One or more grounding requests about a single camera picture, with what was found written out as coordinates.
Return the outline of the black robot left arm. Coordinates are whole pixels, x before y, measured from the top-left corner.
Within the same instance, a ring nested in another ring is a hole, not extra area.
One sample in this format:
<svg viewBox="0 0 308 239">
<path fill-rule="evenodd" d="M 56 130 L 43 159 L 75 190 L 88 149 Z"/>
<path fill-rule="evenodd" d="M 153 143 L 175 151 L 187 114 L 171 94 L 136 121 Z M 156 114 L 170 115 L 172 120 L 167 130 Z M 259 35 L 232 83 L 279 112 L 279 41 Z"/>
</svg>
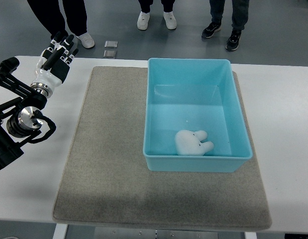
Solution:
<svg viewBox="0 0 308 239">
<path fill-rule="evenodd" d="M 0 170 L 21 157 L 21 147 L 47 140 L 55 123 L 41 112 L 47 98 L 12 75 L 19 66 L 15 57 L 0 63 L 0 86 L 18 97 L 0 105 Z"/>
</svg>

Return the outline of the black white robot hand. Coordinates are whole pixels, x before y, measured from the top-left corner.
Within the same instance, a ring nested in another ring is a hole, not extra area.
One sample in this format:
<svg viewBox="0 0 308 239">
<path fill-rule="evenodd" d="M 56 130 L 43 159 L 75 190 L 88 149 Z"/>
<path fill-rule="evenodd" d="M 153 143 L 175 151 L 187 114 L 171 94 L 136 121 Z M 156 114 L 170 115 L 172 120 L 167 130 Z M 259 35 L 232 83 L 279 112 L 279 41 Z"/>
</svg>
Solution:
<svg viewBox="0 0 308 239">
<path fill-rule="evenodd" d="M 78 53 L 73 49 L 74 35 L 61 36 L 58 32 L 43 50 L 35 68 L 35 80 L 30 87 L 50 98 L 56 87 L 64 83 L 70 70 L 70 64 Z"/>
</svg>

